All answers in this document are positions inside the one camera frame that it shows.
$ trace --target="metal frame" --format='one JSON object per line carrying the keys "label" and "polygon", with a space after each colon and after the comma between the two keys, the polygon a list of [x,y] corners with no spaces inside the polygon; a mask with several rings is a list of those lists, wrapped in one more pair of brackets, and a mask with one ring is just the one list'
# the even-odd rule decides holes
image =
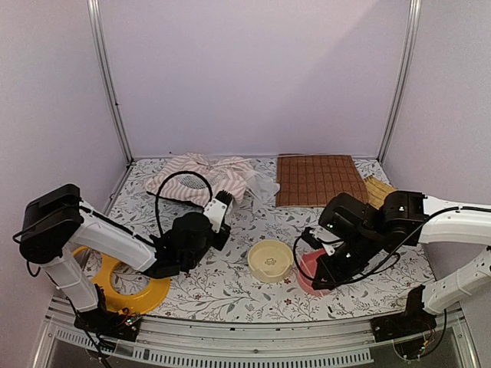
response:
{"label": "metal frame", "polygon": [[404,43],[404,51],[402,61],[400,63],[399,76],[397,78],[396,90],[394,99],[390,106],[390,113],[385,128],[384,138],[382,139],[381,147],[378,151],[378,161],[383,165],[387,158],[387,153],[390,146],[390,141],[394,135],[397,117],[402,103],[404,89],[406,87],[407,76],[411,59],[413,58],[414,45],[416,44],[417,26],[420,20],[421,0],[411,0],[409,8],[409,18],[407,19],[406,41]]}
{"label": "metal frame", "polygon": [[[393,343],[392,340],[375,343],[370,319],[240,324],[145,316],[137,341],[117,341],[117,349],[111,355],[172,367],[355,366],[373,362],[370,348]],[[68,302],[53,297],[43,321],[34,368],[47,366],[56,340],[94,350],[84,333],[73,327],[73,322],[74,315]],[[443,318],[438,317],[440,328],[442,322]],[[450,308],[447,329],[453,331],[463,366],[479,368],[460,308]],[[395,342],[419,336],[421,334]]]}
{"label": "metal frame", "polygon": [[106,90],[107,102],[113,117],[114,127],[116,128],[117,138],[123,150],[124,159],[127,164],[133,161],[133,154],[130,148],[130,142],[124,129],[123,120],[119,103],[117,102],[116,91],[114,89],[113,78],[111,77],[109,60],[107,58],[106,44],[104,33],[102,31],[101,11],[99,9],[99,0],[87,0],[89,8],[89,17],[91,19],[92,35],[94,36],[94,45],[97,52],[97,59],[101,68],[102,81]]}

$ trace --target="beige bowl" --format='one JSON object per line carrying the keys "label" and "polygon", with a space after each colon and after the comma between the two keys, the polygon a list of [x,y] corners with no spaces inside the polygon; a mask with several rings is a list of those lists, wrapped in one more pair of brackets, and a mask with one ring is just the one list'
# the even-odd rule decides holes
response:
{"label": "beige bowl", "polygon": [[285,279],[293,265],[292,250],[277,240],[263,240],[255,244],[247,255],[251,275],[261,282]]}

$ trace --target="brown mat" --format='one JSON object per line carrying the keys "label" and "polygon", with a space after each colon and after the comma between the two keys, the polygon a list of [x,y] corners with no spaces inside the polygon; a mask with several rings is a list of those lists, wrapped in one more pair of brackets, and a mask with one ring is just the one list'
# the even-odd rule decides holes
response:
{"label": "brown mat", "polygon": [[379,209],[384,204],[385,197],[397,190],[394,187],[375,179],[373,176],[368,176],[364,182],[367,186],[368,203],[376,209]]}
{"label": "brown mat", "polygon": [[367,189],[350,156],[279,157],[277,207],[324,207],[346,192],[363,203]]}

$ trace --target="yellow ring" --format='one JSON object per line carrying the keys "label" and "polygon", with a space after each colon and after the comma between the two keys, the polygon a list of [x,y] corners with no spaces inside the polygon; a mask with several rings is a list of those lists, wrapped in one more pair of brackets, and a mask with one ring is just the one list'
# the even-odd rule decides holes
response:
{"label": "yellow ring", "polygon": [[[74,251],[74,256],[79,255],[87,247],[80,247]],[[114,290],[110,282],[110,276],[113,271],[119,266],[121,261],[109,257],[101,253],[102,265],[99,272],[92,278],[92,283],[99,285],[104,289],[106,297],[106,308],[111,312],[121,311],[123,308],[128,308],[130,314],[139,313],[146,314],[162,304],[170,289],[170,278],[157,280],[151,278],[147,287],[135,295],[122,295]]]}

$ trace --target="metal pole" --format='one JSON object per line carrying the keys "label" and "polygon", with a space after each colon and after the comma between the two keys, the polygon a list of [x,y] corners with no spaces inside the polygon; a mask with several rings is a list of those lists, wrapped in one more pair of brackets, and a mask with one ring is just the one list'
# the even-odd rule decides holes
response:
{"label": "metal pole", "polygon": [[119,139],[121,149],[127,164],[133,162],[130,143],[124,129],[121,112],[116,98],[113,79],[110,74],[109,61],[107,59],[106,44],[104,42],[104,33],[102,32],[101,12],[99,9],[99,0],[87,0],[89,8],[89,17],[91,20],[92,35],[94,36],[94,45],[101,68],[102,81],[106,90],[107,102],[113,117],[114,127],[116,128],[117,138]]}
{"label": "metal pole", "polygon": [[404,88],[406,87],[407,75],[409,74],[409,68],[411,59],[413,57],[414,45],[416,44],[417,26],[420,20],[421,0],[411,0],[409,7],[409,18],[407,19],[406,41],[404,43],[404,52],[402,61],[400,63],[399,76],[397,78],[397,86],[394,93],[394,99],[390,106],[390,113],[385,128],[384,138],[382,144],[378,150],[378,161],[383,165],[387,158],[387,152],[389,150],[390,141],[394,134],[394,128],[396,126],[397,117],[399,115],[400,105],[404,95]]}

